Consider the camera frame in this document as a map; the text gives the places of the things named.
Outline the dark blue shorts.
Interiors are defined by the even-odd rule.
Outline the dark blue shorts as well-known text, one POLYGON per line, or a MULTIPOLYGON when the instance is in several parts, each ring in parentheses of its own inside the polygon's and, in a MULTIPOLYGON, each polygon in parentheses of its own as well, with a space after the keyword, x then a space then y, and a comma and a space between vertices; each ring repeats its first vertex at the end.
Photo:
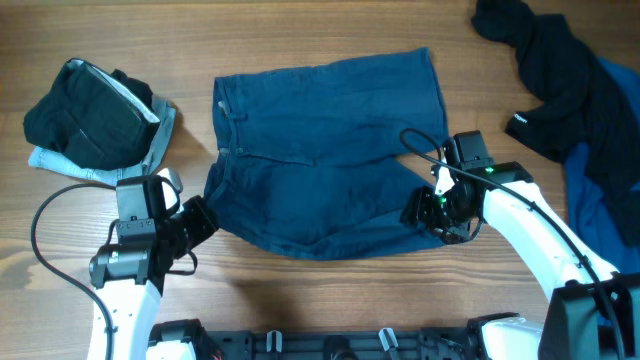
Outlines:
POLYGON ((421 152, 449 135, 427 49, 219 77, 212 117, 204 199, 221 229, 311 260, 441 246, 401 220, 425 184, 398 160, 406 130, 427 135, 421 152))

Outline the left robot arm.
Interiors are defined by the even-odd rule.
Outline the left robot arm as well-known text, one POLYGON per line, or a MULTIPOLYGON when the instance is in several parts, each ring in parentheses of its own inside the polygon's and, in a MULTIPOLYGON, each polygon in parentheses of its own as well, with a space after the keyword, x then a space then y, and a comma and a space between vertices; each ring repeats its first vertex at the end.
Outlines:
POLYGON ((90 282, 99 300, 94 308, 88 356, 91 359, 207 359, 213 344, 196 320, 159 324, 156 316, 175 261, 217 230, 204 200, 181 201, 179 175, 121 180, 116 185, 115 241, 90 260, 90 282))

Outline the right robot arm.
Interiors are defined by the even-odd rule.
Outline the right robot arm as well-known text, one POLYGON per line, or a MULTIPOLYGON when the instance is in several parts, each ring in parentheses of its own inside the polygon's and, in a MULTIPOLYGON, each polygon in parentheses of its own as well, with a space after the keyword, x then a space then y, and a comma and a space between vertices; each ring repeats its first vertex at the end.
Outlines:
POLYGON ((527 265, 549 307, 542 323, 499 313, 431 339, 450 343, 463 359, 638 358, 638 275, 620 273, 589 249, 519 163, 494 161, 480 132, 458 133, 436 152, 436 184, 412 192, 402 223, 446 244, 492 227, 527 265))

